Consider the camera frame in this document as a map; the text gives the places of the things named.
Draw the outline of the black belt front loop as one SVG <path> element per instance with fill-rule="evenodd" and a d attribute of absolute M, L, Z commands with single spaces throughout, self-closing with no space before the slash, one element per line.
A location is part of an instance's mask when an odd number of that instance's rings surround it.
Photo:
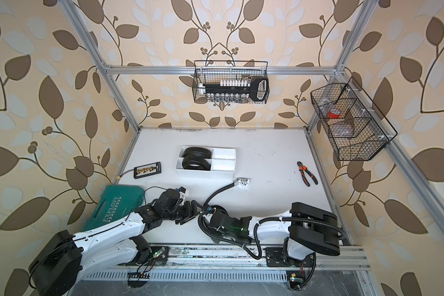
<path fill-rule="evenodd" d="M 187 155 L 182 160 L 182 168 L 184 170 L 210 171 L 211 164 L 203 157 Z"/>

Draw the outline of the black belt long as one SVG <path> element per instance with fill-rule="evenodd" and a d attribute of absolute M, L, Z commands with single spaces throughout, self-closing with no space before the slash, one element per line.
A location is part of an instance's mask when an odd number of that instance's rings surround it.
<path fill-rule="evenodd" d="M 200 157 L 203 159 L 211 159 L 212 158 L 212 151 L 206 148 L 200 148 L 200 147 L 189 147 L 186 148 L 182 154 L 182 157 L 187 156 L 194 156 L 194 157 Z"/>

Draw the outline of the white divided storage tray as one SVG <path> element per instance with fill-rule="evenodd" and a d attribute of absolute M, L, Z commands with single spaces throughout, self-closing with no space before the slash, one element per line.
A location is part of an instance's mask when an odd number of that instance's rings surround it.
<path fill-rule="evenodd" d="M 210 171 L 184 170 L 182 168 L 182 154 L 184 150 L 189 147 L 190 146 L 182 146 L 176 158 L 175 170 L 180 177 L 211 180 L 231 180 L 234 178 L 236 170 L 235 149 L 200 147 L 212 151 L 212 158 L 206 159 L 206 161 L 211 164 Z"/>

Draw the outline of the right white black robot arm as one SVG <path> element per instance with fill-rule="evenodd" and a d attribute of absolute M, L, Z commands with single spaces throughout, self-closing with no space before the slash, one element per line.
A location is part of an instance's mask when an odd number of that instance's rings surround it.
<path fill-rule="evenodd" d="M 290 259 L 303 260 L 314 253 L 336 257 L 345 236 L 335 214 L 300 202 L 284 213 L 265 218 L 237 219 L 219 206 L 207 207 L 197 222 L 214 243 L 236 245 L 255 260 L 262 258 L 261 242 L 267 239 L 283 239 Z"/>

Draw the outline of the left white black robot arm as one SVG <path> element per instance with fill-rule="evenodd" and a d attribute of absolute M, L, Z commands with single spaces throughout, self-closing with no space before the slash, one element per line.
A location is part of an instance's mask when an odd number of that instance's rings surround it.
<path fill-rule="evenodd" d="M 61 231 L 29 266 L 29 285 L 40 296 L 62 296 L 95 272 L 124 263 L 152 263 L 166 248 L 152 250 L 143 234 L 166 220 L 185 224 L 201 208 L 186 200 L 185 188 L 168 189 L 114 222 L 76 234 Z"/>

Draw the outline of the black bit holder box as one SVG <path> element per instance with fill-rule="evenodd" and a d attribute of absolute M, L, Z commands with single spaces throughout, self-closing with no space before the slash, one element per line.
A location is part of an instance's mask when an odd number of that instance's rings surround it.
<path fill-rule="evenodd" d="M 145 178 L 148 176 L 158 175 L 162 172 L 161 163 L 154 162 L 147 165 L 136 166 L 133 169 L 134 179 Z"/>

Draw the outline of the green plastic tool case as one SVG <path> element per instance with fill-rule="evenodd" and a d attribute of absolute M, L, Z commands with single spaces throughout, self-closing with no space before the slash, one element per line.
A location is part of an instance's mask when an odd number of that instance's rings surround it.
<path fill-rule="evenodd" d="M 127 216 L 143 204 L 144 195 L 143 188 L 139 186 L 108 185 L 83 231 L 98 228 Z"/>

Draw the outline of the orange black pliers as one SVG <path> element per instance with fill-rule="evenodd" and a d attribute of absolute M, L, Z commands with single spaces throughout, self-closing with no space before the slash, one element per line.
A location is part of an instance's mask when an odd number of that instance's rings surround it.
<path fill-rule="evenodd" d="M 310 187 L 310 183 L 308 181 L 307 176 L 309 176 L 312 179 L 315 185 L 318 185 L 317 178 L 314 176 L 314 174 L 312 174 L 311 171 L 309 171 L 309 169 L 307 169 L 307 167 L 301 161 L 298 161 L 297 165 L 298 165 L 298 170 L 301 173 L 302 180 L 307 187 Z"/>

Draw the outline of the red item in basket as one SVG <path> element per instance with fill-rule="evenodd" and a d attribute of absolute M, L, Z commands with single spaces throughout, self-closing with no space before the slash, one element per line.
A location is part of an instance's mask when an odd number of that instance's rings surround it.
<path fill-rule="evenodd" d="M 329 110 L 329 112 L 328 112 L 328 117 L 329 117 L 329 118 L 332 118 L 332 119 L 340 118 L 341 114 L 342 114 L 342 111 L 341 111 L 341 110 L 339 110 L 339 109 L 337 109 L 337 108 L 333 108 L 333 109 L 330 109 L 330 110 Z"/>

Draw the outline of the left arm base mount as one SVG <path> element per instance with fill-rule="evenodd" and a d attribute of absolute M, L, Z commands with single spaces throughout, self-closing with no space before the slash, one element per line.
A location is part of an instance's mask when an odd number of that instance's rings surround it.
<path fill-rule="evenodd" d="M 168 260 L 169 246 L 150 246 L 144 250 L 138 250 L 133 260 L 122 263 L 120 266 L 150 266 L 153 263 L 163 265 Z"/>

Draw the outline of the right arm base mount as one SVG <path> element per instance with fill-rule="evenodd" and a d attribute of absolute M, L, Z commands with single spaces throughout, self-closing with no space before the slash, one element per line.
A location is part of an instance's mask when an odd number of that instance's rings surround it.
<path fill-rule="evenodd" d="M 313 254 L 302 260 L 294 259 L 287 255 L 287 251 L 283 247 L 267 247 L 265 255 L 266 265 L 270 268 L 311 268 L 316 263 Z"/>

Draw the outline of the aluminium front rail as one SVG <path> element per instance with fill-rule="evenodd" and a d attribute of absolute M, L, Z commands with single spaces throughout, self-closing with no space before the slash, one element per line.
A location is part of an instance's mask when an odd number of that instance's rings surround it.
<path fill-rule="evenodd" d="M 189 269 L 189 270 L 266 270 L 265 249 L 267 247 L 282 247 L 267 245 L 263 250 L 262 258 L 253 259 L 246 251 L 234 245 L 208 244 L 169 244 L 168 260 L 163 265 L 154 265 L 155 268 Z M 337 257 L 317 254 L 316 269 L 321 271 L 369 271 L 370 263 L 361 247 L 340 248 Z M 293 270 L 300 268 L 277 268 L 279 270 Z"/>

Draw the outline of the black socket set rail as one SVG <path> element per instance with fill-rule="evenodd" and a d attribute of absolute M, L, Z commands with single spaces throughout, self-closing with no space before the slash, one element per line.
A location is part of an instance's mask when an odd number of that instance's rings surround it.
<path fill-rule="evenodd" d="M 216 83 L 202 83 L 203 94 L 219 98 L 264 101 L 269 95 L 269 79 L 265 76 L 249 76 L 240 80 L 222 80 Z"/>

